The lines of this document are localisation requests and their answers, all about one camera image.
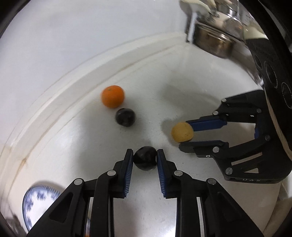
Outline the steel pot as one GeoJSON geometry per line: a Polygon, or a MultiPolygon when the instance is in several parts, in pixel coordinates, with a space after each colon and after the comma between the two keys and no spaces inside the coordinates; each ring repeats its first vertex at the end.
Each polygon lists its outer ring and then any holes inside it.
{"type": "Polygon", "coordinates": [[[196,23],[193,44],[219,58],[229,58],[235,41],[211,27],[196,23]]]}

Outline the black device with round holes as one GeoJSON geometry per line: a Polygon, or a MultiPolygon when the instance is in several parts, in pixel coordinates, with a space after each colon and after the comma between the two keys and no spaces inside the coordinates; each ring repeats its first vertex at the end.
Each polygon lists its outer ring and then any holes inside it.
{"type": "Polygon", "coordinates": [[[268,39],[252,38],[245,43],[264,81],[264,90],[284,136],[284,144],[291,149],[291,66],[281,63],[268,39]]]}

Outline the dark plum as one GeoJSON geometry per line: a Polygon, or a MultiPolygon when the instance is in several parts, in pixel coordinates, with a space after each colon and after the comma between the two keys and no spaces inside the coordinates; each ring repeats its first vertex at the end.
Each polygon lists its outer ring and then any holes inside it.
{"type": "Polygon", "coordinates": [[[133,162],[140,170],[151,171],[156,167],[156,154],[154,147],[143,146],[135,152],[133,162]]]}
{"type": "Polygon", "coordinates": [[[121,126],[130,127],[136,121],[136,114],[132,109],[121,108],[116,112],[115,120],[121,126]]]}

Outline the dark plum on counter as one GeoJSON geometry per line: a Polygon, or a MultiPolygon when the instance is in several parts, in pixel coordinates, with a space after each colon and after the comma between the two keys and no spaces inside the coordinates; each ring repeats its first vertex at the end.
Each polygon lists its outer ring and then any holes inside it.
{"type": "Polygon", "coordinates": [[[121,108],[116,112],[115,120],[121,126],[130,127],[136,121],[136,114],[132,109],[121,108]]]}

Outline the yellow round fruit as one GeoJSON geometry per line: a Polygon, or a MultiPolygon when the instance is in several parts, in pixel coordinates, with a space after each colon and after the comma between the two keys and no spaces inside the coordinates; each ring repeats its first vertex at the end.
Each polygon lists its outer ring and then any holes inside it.
{"type": "Polygon", "coordinates": [[[194,131],[189,123],[177,123],[171,130],[171,136],[177,143],[182,143],[192,140],[194,131]]]}

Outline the blue white patterned plate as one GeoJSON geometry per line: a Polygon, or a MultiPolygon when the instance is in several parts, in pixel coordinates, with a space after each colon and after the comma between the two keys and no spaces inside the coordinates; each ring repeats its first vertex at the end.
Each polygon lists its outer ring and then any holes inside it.
{"type": "Polygon", "coordinates": [[[22,202],[22,215],[27,231],[30,231],[61,192],[47,185],[30,187],[22,202]]]}

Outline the orange fruit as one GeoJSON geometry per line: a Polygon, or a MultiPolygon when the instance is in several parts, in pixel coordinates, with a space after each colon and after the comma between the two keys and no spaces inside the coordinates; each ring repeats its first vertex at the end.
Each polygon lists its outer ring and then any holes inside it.
{"type": "Polygon", "coordinates": [[[101,93],[101,101],[104,106],[115,109],[122,105],[125,99],[125,92],[120,86],[109,86],[101,93]]]}

